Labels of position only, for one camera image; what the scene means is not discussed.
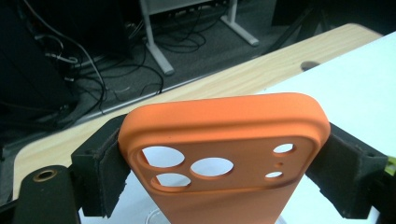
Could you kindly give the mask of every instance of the gray carpet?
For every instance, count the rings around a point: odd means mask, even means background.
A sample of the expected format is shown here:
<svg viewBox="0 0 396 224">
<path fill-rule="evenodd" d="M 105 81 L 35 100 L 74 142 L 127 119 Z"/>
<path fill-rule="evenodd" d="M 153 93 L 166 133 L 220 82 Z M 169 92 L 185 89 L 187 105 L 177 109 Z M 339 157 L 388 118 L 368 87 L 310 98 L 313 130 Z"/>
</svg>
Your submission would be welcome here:
<svg viewBox="0 0 396 224">
<path fill-rule="evenodd" d="M 79 79 L 75 82 L 79 93 L 78 105 L 62 119 L 62 123 L 67 124 L 67 127 L 76 125 L 158 94 L 160 91 L 169 91 L 196 78 L 210 76 L 260 56 L 287 28 L 271 26 L 275 3 L 276 0 L 243 0 L 238 5 L 236 21 L 260 40 L 257 47 L 251 47 L 219 21 L 219 17 L 225 12 L 224 6 L 203 7 L 190 13 L 178 13 L 174 19 L 153 18 L 155 40 L 161 43 L 160 49 L 176 72 L 172 76 L 162 74 L 159 66 L 144 48 L 142 30 L 131 38 L 132 59 L 121 61 L 108 56 L 95 57 L 106 85 L 106 94 L 103 101 L 91 111 L 90 108 L 100 99 L 103 83 L 99 81 L 98 75 L 92 72 L 88 63 L 84 63 L 85 65 L 78 69 Z M 194 34 L 189 35 L 191 27 L 194 28 Z M 178 41 L 186 36 L 190 40 Z M 0 165 L 0 204 L 3 204 L 11 193 L 13 161 L 19 149 L 32 139 L 46 134 L 31 134 L 24 138 L 24 141 L 5 148 L 5 159 Z"/>
</svg>

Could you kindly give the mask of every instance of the clear plastic stand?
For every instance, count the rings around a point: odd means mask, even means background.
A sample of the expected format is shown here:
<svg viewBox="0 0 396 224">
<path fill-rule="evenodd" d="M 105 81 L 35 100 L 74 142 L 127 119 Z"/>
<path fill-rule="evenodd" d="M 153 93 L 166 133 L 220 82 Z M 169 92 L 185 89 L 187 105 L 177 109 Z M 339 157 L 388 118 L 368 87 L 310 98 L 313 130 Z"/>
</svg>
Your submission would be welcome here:
<svg viewBox="0 0 396 224">
<path fill-rule="evenodd" d="M 147 218 L 145 224 L 171 224 L 160 208 L 151 211 Z"/>
</svg>

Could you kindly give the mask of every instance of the wooden table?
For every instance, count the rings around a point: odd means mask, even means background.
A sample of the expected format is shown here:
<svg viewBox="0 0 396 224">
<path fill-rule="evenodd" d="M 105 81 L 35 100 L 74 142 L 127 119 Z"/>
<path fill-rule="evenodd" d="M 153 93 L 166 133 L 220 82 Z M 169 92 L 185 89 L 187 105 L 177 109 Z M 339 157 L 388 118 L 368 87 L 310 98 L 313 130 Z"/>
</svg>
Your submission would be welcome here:
<svg viewBox="0 0 396 224">
<path fill-rule="evenodd" d="M 25 176 L 48 165 L 69 166 L 71 153 L 106 121 L 117 115 L 154 103 L 254 94 L 302 73 L 302 62 L 325 63 L 380 37 L 380 34 L 357 24 L 347 24 L 35 141 L 24 147 L 15 160 L 14 199 L 18 198 L 21 181 Z"/>
</svg>

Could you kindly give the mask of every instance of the black cable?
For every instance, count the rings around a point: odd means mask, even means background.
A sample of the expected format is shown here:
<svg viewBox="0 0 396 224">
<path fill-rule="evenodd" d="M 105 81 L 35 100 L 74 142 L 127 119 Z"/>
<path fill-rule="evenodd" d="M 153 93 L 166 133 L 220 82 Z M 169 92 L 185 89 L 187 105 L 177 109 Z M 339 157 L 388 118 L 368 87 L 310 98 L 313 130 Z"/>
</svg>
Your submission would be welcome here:
<svg viewBox="0 0 396 224">
<path fill-rule="evenodd" d="M 145 91 L 145 89 L 146 89 L 147 87 L 149 87 L 149 86 L 158 86 L 158 85 L 162 85 L 162 83 L 150 83 L 150 84 L 144 86 L 143 89 L 142 89 L 142 91 L 140 92 L 140 96 L 143 95 L 143 92 Z"/>
<path fill-rule="evenodd" d="M 136 71 L 137 69 L 139 69 L 144 63 L 145 63 L 145 61 L 146 61 L 146 58 L 147 58 L 147 50 L 146 50 L 146 48 L 144 47 L 145 45 L 146 45 L 146 43 L 147 42 L 144 42 L 143 43 L 143 60 L 142 60 L 142 62 L 141 63 L 139 63 L 139 64 L 135 64 L 135 63 L 132 63 L 132 64 L 130 64 L 130 63 L 127 63 L 127 64 L 123 64 L 123 65 L 119 65 L 119 66 L 109 66 L 109 67 L 106 67 L 106 68 L 104 68 L 104 69 L 102 69 L 101 71 L 102 72 L 104 72 L 104 71 L 107 71 L 107 70 L 110 70 L 110 69 L 114 69 L 114 68 L 123 68 L 123 67 L 131 67 L 131 66 L 136 66 L 136 68 L 134 68 L 134 69 L 132 69 L 131 71 L 128 71 L 128 72 L 126 72 L 126 73 L 123 73 L 123 74 L 121 74 L 121 75 L 116 75 L 116 76 L 102 76 L 103 78 L 119 78 L 119 77 L 125 77 L 125 76 L 128 76 L 128 75 L 130 75 L 132 72 L 134 72 L 134 71 Z"/>
<path fill-rule="evenodd" d="M 100 92 L 99 98 L 96 98 L 96 97 L 92 94 L 92 91 L 88 91 L 88 90 L 85 89 L 84 87 L 78 86 L 79 88 L 81 88 L 81 89 L 83 89 L 85 92 L 87 92 L 93 99 L 96 100 L 95 104 L 94 104 L 89 110 L 87 110 L 85 113 L 83 113 L 83 115 L 86 115 L 86 114 L 90 113 L 90 112 L 93 111 L 97 106 L 98 106 L 98 109 L 99 109 L 99 111 L 101 112 L 101 114 L 104 115 L 105 112 L 104 112 L 103 109 L 102 109 L 102 103 L 107 99 L 107 90 L 108 90 L 108 88 L 106 88 L 105 90 L 103 90 L 103 85 L 102 85 L 102 83 L 101 83 L 99 80 L 97 80 L 96 78 L 94 78 L 94 77 L 79 77 L 78 79 L 87 79 L 87 80 L 93 81 L 94 83 L 98 84 L 98 86 L 100 87 L 100 89 L 93 89 L 94 91 L 99 91 L 99 92 Z"/>
<path fill-rule="evenodd" d="M 81 59 L 81 61 L 80 61 L 78 66 L 79 66 L 80 69 L 83 69 L 83 68 L 86 68 L 86 67 L 92 67 L 92 64 L 91 64 L 91 62 L 89 60 L 84 62 L 83 55 L 79 54 L 79 56 L 80 56 L 79 58 Z M 102 54 L 102 55 L 97 56 L 97 59 L 94 58 L 94 57 L 92 59 L 96 63 L 101 63 L 102 61 L 106 62 L 107 58 L 108 58 L 107 55 Z"/>
<path fill-rule="evenodd" d="M 127 88 L 125 88 L 125 89 L 122 90 L 122 91 L 111 90 L 111 92 L 113 92 L 114 96 L 116 97 L 116 99 L 117 99 L 119 102 L 124 102 L 125 100 L 121 100 L 121 98 L 118 96 L 118 93 L 121 93 L 121 92 L 124 92 L 124 91 L 128 91 L 129 89 L 131 89 L 130 86 L 127 87 Z"/>
<path fill-rule="evenodd" d="M 144 26 L 143 21 L 140 21 L 137 24 L 136 28 L 130 34 L 128 34 L 128 39 L 130 39 L 130 40 L 133 39 L 139 33 L 139 31 L 143 28 L 143 26 Z"/>
<path fill-rule="evenodd" d="M 125 60 L 126 60 L 126 59 L 117 60 L 117 61 L 115 61 L 113 64 L 109 64 L 110 62 L 112 62 L 112 60 L 104 60 L 104 61 L 101 61 L 101 63 L 106 64 L 106 67 L 101 68 L 100 66 L 98 66 L 98 70 L 101 71 L 101 72 L 105 72 L 105 71 L 110 70 L 110 69 L 113 69 L 113 68 L 118 68 L 118 67 L 119 67 L 119 64 L 125 62 Z M 88 72 L 84 72 L 84 73 L 81 72 L 81 69 L 79 69 L 79 71 L 80 71 L 80 72 L 79 72 L 78 74 L 79 74 L 80 76 L 90 76 L 90 75 L 92 75 L 92 74 L 95 74 L 95 75 L 96 75 L 96 72 L 95 72 L 95 71 L 88 71 Z"/>
<path fill-rule="evenodd" d="M 64 51 L 64 43 L 55 35 L 47 35 L 47 34 L 35 35 L 35 40 L 42 42 L 42 45 L 45 45 L 45 43 L 44 43 L 44 41 L 41 41 L 41 40 L 45 39 L 45 38 L 55 41 L 55 43 L 57 43 L 59 45 L 60 49 L 59 49 L 59 52 L 57 53 L 57 55 L 59 57 L 61 57 L 62 53 Z"/>
<path fill-rule="evenodd" d="M 142 65 L 141 67 L 150 70 L 151 72 L 155 73 L 160 78 L 160 80 L 161 80 L 161 83 L 159 84 L 160 85 L 160 89 L 157 91 L 158 92 L 157 94 L 163 93 L 163 84 L 164 84 L 163 76 L 161 76 L 161 74 L 159 72 L 157 72 L 157 70 L 155 70 L 152 67 L 145 66 L 145 65 Z"/>
<path fill-rule="evenodd" d="M 225 12 L 227 11 L 228 7 L 224 6 L 224 11 L 220 14 L 220 16 L 218 18 L 216 18 L 216 20 L 208 25 L 207 27 L 196 31 L 196 27 L 198 25 L 198 21 L 201 19 L 201 15 L 202 15 L 202 7 L 200 7 L 199 9 L 199 14 L 196 18 L 196 20 L 193 23 L 193 26 L 190 27 L 186 27 L 185 25 L 183 25 L 182 23 L 178 22 L 176 19 L 174 19 L 174 22 L 181 27 L 181 29 L 189 29 L 189 31 L 185 34 L 184 37 L 177 37 L 174 35 L 169 34 L 169 32 L 164 31 L 163 27 L 160 26 L 159 28 L 163 30 L 163 33 L 165 35 L 170 36 L 171 38 L 173 38 L 174 40 L 176 40 L 178 43 L 177 44 L 171 44 L 171 43 L 166 43 L 163 42 L 161 40 L 158 40 L 158 38 L 156 39 L 156 43 L 158 44 L 159 47 L 168 50 L 170 52 L 174 52 L 174 53 L 192 53 L 197 51 L 201 46 L 203 46 L 206 43 L 206 38 L 201 34 L 201 32 L 206 31 L 210 28 L 212 28 L 219 20 L 220 18 L 225 14 Z M 192 35 L 196 35 L 199 36 L 202 40 L 203 43 L 198 43 L 197 41 L 195 41 L 194 39 L 191 38 Z M 191 44 L 181 44 L 181 42 L 191 42 Z"/>
<path fill-rule="evenodd" d="M 96 101 L 99 101 L 99 100 L 100 100 L 99 97 L 96 97 L 96 96 L 92 93 L 92 91 L 100 91 L 100 90 L 92 88 L 92 90 L 90 91 L 90 90 L 87 90 L 86 88 L 84 88 L 83 86 L 80 86 L 80 85 L 77 85 L 77 88 L 78 88 L 79 90 L 82 90 L 82 92 L 85 92 L 85 93 L 89 94 L 94 100 L 96 100 Z"/>
<path fill-rule="evenodd" d="M 96 64 L 95 64 L 95 62 L 93 61 L 93 59 L 92 59 L 92 57 L 91 57 L 91 55 L 90 55 L 90 53 L 88 53 L 88 51 L 87 50 L 85 50 L 85 48 L 84 47 L 82 47 L 76 40 L 74 40 L 73 38 L 71 38 L 71 37 L 69 37 L 69 36 L 67 36 L 67 35 L 64 35 L 64 34 L 62 34 L 61 32 L 59 32 L 58 30 L 56 30 L 55 28 L 53 28 L 51 25 L 49 25 L 33 8 L 32 8 L 32 6 L 29 4 L 29 2 L 28 2 L 28 0 L 23 0 L 23 2 L 26 4 L 26 6 L 31 10 L 31 12 L 34 14 L 34 16 L 36 17 L 36 18 L 38 18 L 47 28 L 49 28 L 53 33 L 55 33 L 56 35 L 58 35 L 58 36 L 60 36 L 60 37 L 62 37 L 63 39 L 66 39 L 66 40 L 68 40 L 69 42 L 71 42 L 71 43 L 73 43 L 73 44 L 75 44 L 77 47 L 79 47 L 83 52 L 84 52 L 84 54 L 87 56 L 87 58 L 88 58 L 88 60 L 90 61 L 90 63 L 91 63 L 91 65 L 92 65 L 92 68 L 95 70 L 95 73 L 97 74 L 97 76 L 98 76 L 98 78 L 99 78 L 99 80 L 100 80 L 100 82 L 101 82 L 101 96 L 100 96 L 100 102 L 96 102 L 96 104 L 95 104 L 95 106 L 97 106 L 97 105 L 99 105 L 99 107 L 101 106 L 101 102 L 104 100 L 104 98 L 105 98 L 105 95 L 106 95 L 106 84 L 105 84 L 105 82 L 103 81 L 103 78 L 102 78 L 102 75 L 100 74 L 100 72 L 99 72 L 99 70 L 98 70 L 98 68 L 97 68 L 97 66 L 96 66 Z"/>
</svg>

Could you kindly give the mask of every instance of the white table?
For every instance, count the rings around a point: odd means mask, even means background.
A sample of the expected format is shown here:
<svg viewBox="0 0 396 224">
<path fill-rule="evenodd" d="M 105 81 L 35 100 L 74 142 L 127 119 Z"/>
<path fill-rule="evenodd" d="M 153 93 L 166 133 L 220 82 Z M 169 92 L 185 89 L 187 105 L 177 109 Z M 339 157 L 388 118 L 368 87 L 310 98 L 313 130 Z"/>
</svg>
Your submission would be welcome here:
<svg viewBox="0 0 396 224">
<path fill-rule="evenodd" d="M 259 93 L 300 92 L 318 100 L 330 122 L 395 157 L 396 33 L 292 77 Z M 375 223 L 342 219 L 307 177 L 282 213 L 286 223 Z"/>
</svg>

